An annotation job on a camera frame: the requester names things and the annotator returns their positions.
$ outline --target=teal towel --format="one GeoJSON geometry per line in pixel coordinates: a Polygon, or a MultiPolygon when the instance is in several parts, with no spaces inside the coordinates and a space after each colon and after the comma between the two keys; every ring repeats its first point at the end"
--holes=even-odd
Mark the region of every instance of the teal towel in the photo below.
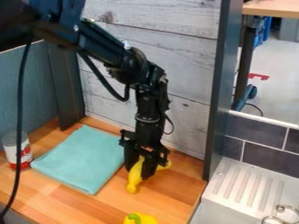
{"type": "Polygon", "coordinates": [[[95,194],[123,163],[119,137],[87,126],[31,163],[31,167],[84,193],[95,194]]]}

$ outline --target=wooden plank wall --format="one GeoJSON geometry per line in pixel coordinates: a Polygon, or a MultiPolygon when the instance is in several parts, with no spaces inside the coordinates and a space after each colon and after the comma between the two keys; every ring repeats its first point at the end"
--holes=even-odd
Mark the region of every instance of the wooden plank wall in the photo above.
{"type": "MultiPolygon", "coordinates": [[[[170,111],[175,132],[163,141],[197,158],[205,155],[221,0],[88,0],[84,17],[165,69],[170,80],[170,111]]],[[[79,60],[87,114],[133,129],[135,99],[119,102],[79,60]]],[[[105,73],[105,68],[96,63],[105,73]]],[[[120,92],[123,85],[108,77],[120,92]]]]}

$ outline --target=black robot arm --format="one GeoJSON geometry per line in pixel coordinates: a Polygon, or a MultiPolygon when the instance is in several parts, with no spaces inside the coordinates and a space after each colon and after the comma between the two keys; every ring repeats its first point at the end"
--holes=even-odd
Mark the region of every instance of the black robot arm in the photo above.
{"type": "Polygon", "coordinates": [[[164,70],[148,61],[136,48],[126,47],[117,38],[89,19],[80,19],[85,0],[2,0],[0,3],[0,44],[24,33],[75,51],[89,65],[103,86],[118,100],[127,101],[136,91],[136,131],[122,130],[120,144],[125,150],[129,171],[144,156],[142,177],[154,175],[158,165],[166,166],[169,150],[161,144],[165,114],[170,101],[164,70]],[[102,62],[109,74],[125,85],[124,96],[115,92],[90,60],[102,62]]]}

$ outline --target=tin can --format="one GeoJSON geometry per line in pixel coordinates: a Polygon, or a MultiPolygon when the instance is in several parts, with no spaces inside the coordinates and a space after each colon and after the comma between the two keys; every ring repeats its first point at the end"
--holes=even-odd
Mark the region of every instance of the tin can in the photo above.
{"type": "MultiPolygon", "coordinates": [[[[16,170],[17,168],[17,132],[13,131],[5,135],[2,139],[2,145],[10,168],[16,170]]],[[[21,146],[21,170],[31,167],[33,155],[29,144],[28,136],[22,131],[22,146],[21,146]]]]}

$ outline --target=black cable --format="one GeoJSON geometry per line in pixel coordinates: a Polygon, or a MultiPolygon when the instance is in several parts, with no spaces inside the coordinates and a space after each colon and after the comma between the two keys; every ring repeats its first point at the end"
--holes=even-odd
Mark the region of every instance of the black cable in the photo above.
{"type": "Polygon", "coordinates": [[[261,116],[264,116],[264,112],[262,112],[262,110],[259,107],[255,106],[254,104],[252,104],[252,103],[245,103],[245,105],[254,107],[255,109],[257,109],[257,110],[260,111],[261,116]]]}
{"type": "Polygon", "coordinates": [[[1,219],[4,218],[6,213],[10,210],[10,207],[17,195],[17,189],[20,181],[21,174],[21,152],[22,152],[22,125],[23,125],[23,83],[24,83],[24,68],[26,65],[28,52],[31,47],[31,42],[33,40],[33,35],[30,35],[27,40],[26,47],[24,49],[23,58],[21,61],[21,66],[18,73],[18,84],[17,84],[17,169],[15,176],[15,183],[12,189],[10,200],[7,203],[4,210],[1,212],[1,219]]]}
{"type": "Polygon", "coordinates": [[[165,119],[170,123],[171,125],[171,132],[163,132],[166,136],[171,135],[174,132],[174,123],[173,121],[164,113],[165,119]]]}
{"type": "Polygon", "coordinates": [[[99,79],[101,84],[106,88],[106,90],[117,100],[121,102],[126,102],[129,99],[129,84],[126,85],[124,89],[124,96],[122,97],[119,95],[108,83],[108,81],[105,79],[104,75],[99,71],[99,69],[94,65],[93,61],[89,59],[89,57],[82,51],[78,52],[79,56],[87,63],[87,65],[90,67],[90,69],[93,71],[95,76],[99,79]]]}

